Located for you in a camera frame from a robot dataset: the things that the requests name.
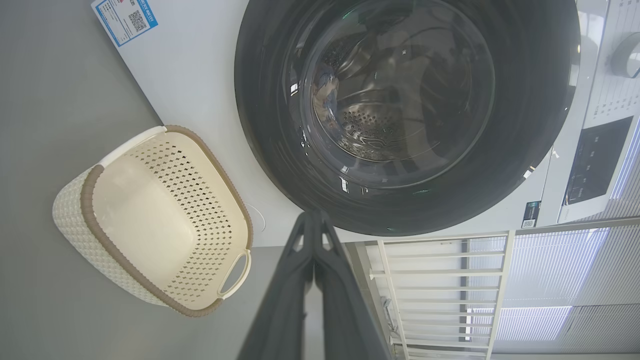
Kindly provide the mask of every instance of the beige plastic basket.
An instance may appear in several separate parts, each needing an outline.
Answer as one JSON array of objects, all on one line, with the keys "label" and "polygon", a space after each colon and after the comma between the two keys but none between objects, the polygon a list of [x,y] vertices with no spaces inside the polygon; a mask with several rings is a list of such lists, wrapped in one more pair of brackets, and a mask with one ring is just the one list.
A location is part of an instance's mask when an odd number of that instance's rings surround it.
[{"label": "beige plastic basket", "polygon": [[[66,185],[53,219],[100,272],[188,316],[215,310],[251,267],[251,220],[203,141],[179,126],[129,140]],[[222,287],[236,263],[244,270]]]}]

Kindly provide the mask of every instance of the label sticker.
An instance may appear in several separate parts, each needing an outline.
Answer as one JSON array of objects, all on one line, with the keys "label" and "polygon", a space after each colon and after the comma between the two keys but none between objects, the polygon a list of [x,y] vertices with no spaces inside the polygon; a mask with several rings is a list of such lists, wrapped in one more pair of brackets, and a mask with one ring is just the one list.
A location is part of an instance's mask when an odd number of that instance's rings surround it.
[{"label": "label sticker", "polygon": [[536,226],[541,202],[542,201],[534,201],[527,203],[527,207],[524,208],[524,217],[522,218],[522,229]]},{"label": "label sticker", "polygon": [[158,25],[147,0],[104,0],[95,9],[118,47]]}]

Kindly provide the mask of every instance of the control panel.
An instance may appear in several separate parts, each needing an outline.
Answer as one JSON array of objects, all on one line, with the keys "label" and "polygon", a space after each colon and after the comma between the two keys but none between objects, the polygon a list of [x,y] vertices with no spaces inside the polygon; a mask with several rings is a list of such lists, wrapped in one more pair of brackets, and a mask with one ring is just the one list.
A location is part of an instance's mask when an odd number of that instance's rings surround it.
[{"label": "control panel", "polygon": [[582,130],[564,203],[603,196],[620,159],[633,117]]}]

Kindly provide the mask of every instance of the blue label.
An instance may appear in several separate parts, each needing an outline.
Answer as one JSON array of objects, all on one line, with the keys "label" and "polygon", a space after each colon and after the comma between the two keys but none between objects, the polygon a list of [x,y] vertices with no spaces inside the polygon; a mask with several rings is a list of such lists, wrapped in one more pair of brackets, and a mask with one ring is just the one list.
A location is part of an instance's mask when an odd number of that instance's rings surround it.
[{"label": "blue label", "polygon": [[118,47],[158,25],[147,0],[103,0],[95,10]]}]

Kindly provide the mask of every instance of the front-load washer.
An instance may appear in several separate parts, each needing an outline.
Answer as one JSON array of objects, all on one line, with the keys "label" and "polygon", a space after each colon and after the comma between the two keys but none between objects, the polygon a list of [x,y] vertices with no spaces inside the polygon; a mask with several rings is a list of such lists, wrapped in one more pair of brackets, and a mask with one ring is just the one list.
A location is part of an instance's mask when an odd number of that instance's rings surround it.
[{"label": "front-load washer", "polygon": [[637,124],[637,74],[610,64],[635,3],[134,0],[155,23],[123,39],[112,2],[93,4],[107,34],[161,120],[216,155],[256,246],[284,244],[301,208],[342,241],[578,220]]}]

